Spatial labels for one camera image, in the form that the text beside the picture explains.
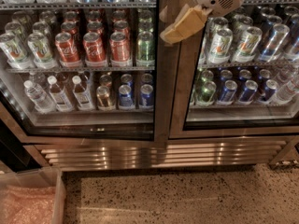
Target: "plastic bin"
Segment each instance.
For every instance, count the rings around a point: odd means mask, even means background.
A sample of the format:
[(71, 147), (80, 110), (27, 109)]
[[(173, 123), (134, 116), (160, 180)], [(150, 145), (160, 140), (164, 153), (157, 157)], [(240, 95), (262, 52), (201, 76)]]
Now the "plastic bin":
[(62, 224), (64, 219), (64, 200), (66, 191), (62, 180), (62, 172), (56, 168), (42, 168), (39, 170), (0, 175), (0, 223), (5, 223), (3, 200), (7, 186), (21, 188), (55, 187), (54, 207), (51, 224)]

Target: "granite floor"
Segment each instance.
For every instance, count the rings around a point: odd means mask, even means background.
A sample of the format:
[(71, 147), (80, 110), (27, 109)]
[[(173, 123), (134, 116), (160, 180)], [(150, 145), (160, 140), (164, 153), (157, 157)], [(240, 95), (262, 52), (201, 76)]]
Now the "granite floor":
[(64, 224), (299, 223), (299, 168), (64, 173)]

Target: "metal vent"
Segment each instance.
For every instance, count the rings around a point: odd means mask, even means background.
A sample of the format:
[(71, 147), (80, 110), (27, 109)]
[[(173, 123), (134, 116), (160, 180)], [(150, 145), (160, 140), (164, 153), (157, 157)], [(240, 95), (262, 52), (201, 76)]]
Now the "metal vent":
[(223, 9), (228, 9), (233, 5), (233, 0), (219, 0), (219, 3)]

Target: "bottle cap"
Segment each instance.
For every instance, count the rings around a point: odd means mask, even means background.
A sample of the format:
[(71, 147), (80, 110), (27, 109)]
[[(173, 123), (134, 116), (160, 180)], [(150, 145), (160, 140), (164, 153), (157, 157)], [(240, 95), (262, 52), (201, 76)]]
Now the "bottle cap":
[(50, 85), (53, 85), (57, 82), (57, 78), (54, 76), (50, 76), (50, 77), (48, 77), (48, 82)]
[(72, 78), (72, 80), (75, 85), (78, 85), (79, 83), (81, 83), (81, 78), (79, 76), (74, 76)]
[(34, 87), (34, 83), (30, 80), (26, 80), (24, 82), (24, 86), (25, 86), (26, 89), (30, 89), (30, 88)]

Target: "floor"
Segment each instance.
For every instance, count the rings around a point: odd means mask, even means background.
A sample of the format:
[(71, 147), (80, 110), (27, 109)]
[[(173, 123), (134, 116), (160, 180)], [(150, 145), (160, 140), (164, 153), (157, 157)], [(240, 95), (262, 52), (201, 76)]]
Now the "floor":
[(64, 224), (299, 223), (299, 168), (64, 173)]

